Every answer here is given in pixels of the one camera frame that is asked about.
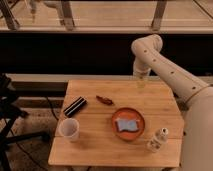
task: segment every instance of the round plate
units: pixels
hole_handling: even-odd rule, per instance
[[[129,132],[129,131],[118,131],[117,119],[127,119],[127,120],[132,120],[135,119],[137,122],[137,127],[138,131],[135,132]],[[117,136],[120,138],[127,140],[127,141],[132,141],[138,138],[144,131],[145,129],[145,121],[143,116],[135,109],[124,107],[118,109],[112,116],[112,128],[113,131]]]

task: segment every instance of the cup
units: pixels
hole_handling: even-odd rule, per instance
[[[79,122],[73,118],[64,119],[59,124],[58,132],[70,142],[77,141],[79,138]]]

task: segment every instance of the small jar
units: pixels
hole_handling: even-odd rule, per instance
[[[169,130],[167,128],[157,130],[151,140],[147,143],[147,148],[152,152],[157,152],[160,147],[166,143],[168,134]]]

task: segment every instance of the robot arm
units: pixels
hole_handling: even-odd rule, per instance
[[[162,44],[158,35],[140,38],[132,43],[132,51],[136,56],[133,67],[135,76],[143,77],[149,73],[151,67],[184,102],[209,87],[206,82],[163,57],[159,53]]]
[[[180,171],[212,171],[213,87],[160,55],[161,48],[158,35],[135,40],[132,43],[136,56],[134,75],[142,77],[151,67],[189,107]]]

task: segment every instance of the small bottle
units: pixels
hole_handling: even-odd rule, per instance
[[[157,130],[152,139],[147,143],[147,148],[152,152],[157,152],[166,143],[168,134],[169,130],[167,128]]]

